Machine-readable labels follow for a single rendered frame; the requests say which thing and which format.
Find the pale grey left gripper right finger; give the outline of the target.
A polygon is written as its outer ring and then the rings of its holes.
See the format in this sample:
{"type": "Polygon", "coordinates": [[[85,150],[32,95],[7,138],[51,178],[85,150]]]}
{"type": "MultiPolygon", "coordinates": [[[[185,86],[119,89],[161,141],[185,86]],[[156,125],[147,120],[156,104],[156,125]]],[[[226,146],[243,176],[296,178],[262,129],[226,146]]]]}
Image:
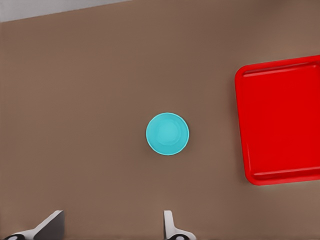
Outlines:
{"type": "Polygon", "coordinates": [[[179,229],[174,224],[171,210],[163,211],[163,239],[164,240],[197,240],[196,236],[186,230],[179,229]]]}

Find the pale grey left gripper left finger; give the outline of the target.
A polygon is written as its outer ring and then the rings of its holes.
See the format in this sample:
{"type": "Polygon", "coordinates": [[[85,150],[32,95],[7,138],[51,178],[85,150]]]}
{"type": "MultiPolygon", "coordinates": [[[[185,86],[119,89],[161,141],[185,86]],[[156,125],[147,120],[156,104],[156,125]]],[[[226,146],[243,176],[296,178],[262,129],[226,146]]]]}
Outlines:
{"type": "Polygon", "coordinates": [[[33,229],[13,233],[3,240],[63,240],[65,212],[56,210],[33,229]]]}

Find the red tray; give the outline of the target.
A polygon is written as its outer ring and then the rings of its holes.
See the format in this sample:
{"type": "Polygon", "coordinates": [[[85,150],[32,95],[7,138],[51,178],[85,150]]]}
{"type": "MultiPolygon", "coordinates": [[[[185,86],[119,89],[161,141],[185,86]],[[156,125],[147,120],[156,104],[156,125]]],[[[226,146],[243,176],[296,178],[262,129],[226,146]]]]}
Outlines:
{"type": "Polygon", "coordinates": [[[245,65],[234,83],[247,180],[320,181],[320,55],[245,65]]]}

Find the turquoise bowl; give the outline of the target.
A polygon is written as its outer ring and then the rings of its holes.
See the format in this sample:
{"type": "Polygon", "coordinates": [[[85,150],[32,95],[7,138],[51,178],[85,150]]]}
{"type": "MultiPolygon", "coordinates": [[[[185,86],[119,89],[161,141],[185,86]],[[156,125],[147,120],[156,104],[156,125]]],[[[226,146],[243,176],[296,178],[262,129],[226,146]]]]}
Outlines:
{"type": "Polygon", "coordinates": [[[147,124],[145,139],[157,154],[173,156],[185,149],[190,139],[190,129],[180,115],[162,112],[155,115],[147,124]]]}

